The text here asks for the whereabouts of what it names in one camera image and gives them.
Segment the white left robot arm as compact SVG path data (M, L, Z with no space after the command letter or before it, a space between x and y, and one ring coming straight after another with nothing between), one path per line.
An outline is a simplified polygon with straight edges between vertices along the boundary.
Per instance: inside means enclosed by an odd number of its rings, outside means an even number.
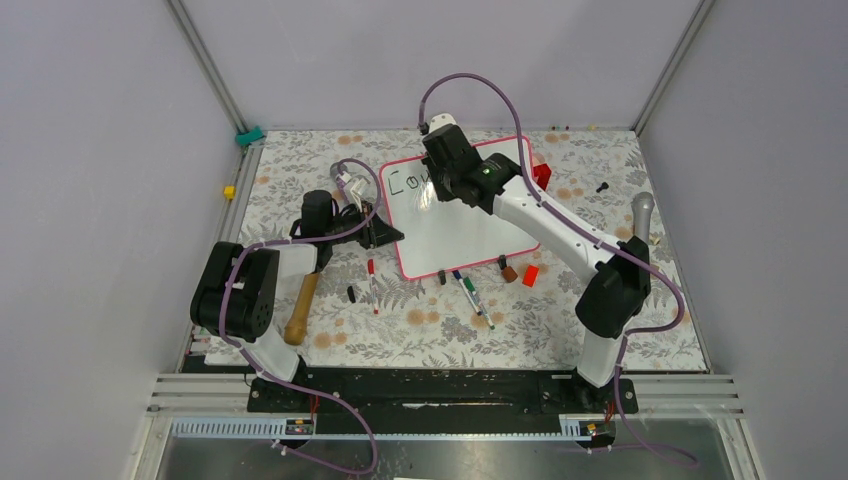
M329 192L309 191L285 242L251 248L219 241L213 246L190 303L190 319L236 347L260 378L273 381L271 395L282 408L299 410L311 388L296 375L303 361L272 327L283 283L291 281L299 289L290 324L292 336L301 338L319 275L335 246L354 242L369 250L404 237L371 202L340 207Z

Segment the pink framed whiteboard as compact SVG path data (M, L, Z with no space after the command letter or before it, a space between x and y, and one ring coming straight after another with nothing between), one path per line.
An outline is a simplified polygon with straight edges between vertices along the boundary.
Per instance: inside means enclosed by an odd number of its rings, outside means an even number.
M459 200L440 202L420 156L384 164L379 179L388 221L404 234L395 248L407 280L539 248L530 235L479 208Z

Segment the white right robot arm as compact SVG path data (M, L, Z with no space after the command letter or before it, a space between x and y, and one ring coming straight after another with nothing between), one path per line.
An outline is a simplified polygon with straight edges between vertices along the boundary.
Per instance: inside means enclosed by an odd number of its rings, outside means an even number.
M456 124L431 130L422 142L422 162L440 201L459 199L521 229L584 284L575 312L586 333L573 396L583 410L601 410L613 398L610 382L625 327L651 291L647 244L597 231L526 179L520 161L501 153L484 156Z

